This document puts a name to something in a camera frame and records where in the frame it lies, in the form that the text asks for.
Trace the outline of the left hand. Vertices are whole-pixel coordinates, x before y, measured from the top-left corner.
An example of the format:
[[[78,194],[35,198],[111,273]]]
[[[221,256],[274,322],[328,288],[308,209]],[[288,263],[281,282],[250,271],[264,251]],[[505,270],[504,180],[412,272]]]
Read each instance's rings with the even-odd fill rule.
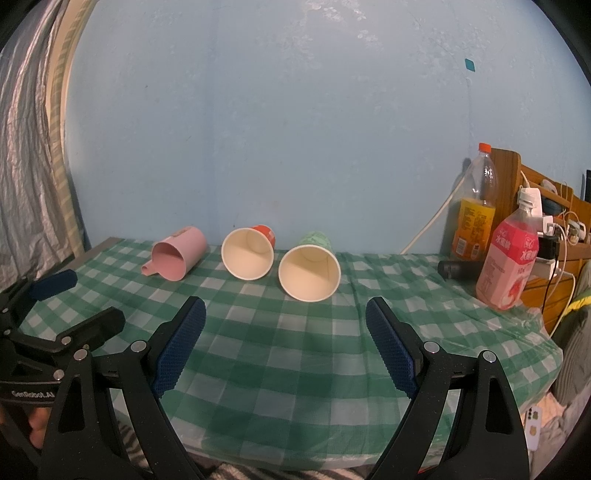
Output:
[[[9,404],[1,406],[1,424],[7,424],[7,418],[14,420],[22,433],[26,433],[31,445],[41,450],[44,445],[47,426],[51,415],[49,407]]]

